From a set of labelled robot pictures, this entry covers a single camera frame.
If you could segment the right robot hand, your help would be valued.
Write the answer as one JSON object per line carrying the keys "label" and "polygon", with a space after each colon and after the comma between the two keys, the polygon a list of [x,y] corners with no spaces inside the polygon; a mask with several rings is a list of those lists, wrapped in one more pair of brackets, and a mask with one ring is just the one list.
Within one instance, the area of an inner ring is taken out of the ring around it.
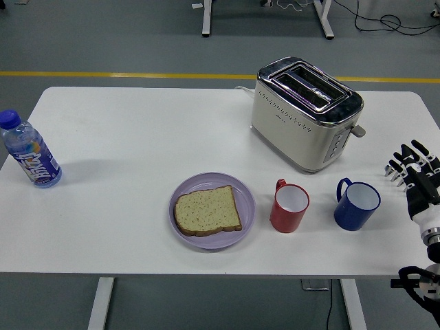
{"label": "right robot hand", "polygon": [[428,234],[439,228],[439,158],[421,142],[402,144],[388,162],[400,183],[405,185],[410,219]]}

